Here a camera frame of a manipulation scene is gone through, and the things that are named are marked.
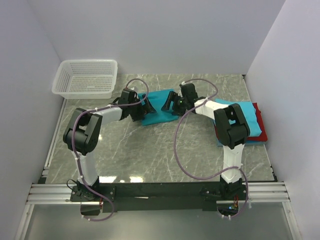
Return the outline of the teal t-shirt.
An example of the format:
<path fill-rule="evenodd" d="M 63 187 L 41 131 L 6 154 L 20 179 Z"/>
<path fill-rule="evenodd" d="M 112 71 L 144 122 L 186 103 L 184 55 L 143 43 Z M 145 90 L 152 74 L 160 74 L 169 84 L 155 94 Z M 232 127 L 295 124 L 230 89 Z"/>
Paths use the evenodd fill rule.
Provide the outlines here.
<path fill-rule="evenodd" d="M 167 123 L 179 119 L 177 115 L 172 114 L 173 111 L 171 106 L 168 111 L 161 110 L 167 100 L 170 91 L 173 91 L 173 89 L 149 92 L 147 98 L 150 101 L 152 107 L 156 110 L 156 113 L 148 113 L 141 121 L 142 126 L 145 127 L 154 124 Z"/>

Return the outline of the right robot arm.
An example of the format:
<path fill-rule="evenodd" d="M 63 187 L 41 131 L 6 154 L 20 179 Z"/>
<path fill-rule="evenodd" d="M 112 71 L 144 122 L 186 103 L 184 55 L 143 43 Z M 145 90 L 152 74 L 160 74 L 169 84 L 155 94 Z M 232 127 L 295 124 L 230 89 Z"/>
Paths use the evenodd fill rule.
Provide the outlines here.
<path fill-rule="evenodd" d="M 183 82 L 180 91 L 170 91 L 162 111 L 172 107 L 172 114 L 180 116 L 182 122 L 189 113 L 205 116 L 215 123 L 217 138 L 223 145 L 223 169 L 218 174 L 225 184 L 219 187 L 222 198 L 230 200 L 237 194 L 234 183 L 242 178 L 242 154 L 250 128 L 241 106 L 237 103 L 222 104 L 212 100 L 213 96 L 199 97 L 195 85 Z"/>

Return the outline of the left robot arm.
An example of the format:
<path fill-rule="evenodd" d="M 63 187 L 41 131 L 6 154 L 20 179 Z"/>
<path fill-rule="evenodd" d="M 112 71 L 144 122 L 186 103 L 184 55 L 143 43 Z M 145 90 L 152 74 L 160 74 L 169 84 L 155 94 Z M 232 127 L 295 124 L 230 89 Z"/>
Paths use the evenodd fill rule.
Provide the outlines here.
<path fill-rule="evenodd" d="M 121 121 L 128 116 L 134 122 L 141 121 L 146 115 L 156 112 L 147 94 L 144 93 L 140 99 L 137 92 L 129 88 L 123 89 L 121 95 L 105 107 L 75 109 L 63 134 L 63 142 L 75 158 L 77 182 L 85 185 L 82 195 L 88 201 L 94 201 L 100 195 L 94 150 L 98 145 L 102 126 Z"/>

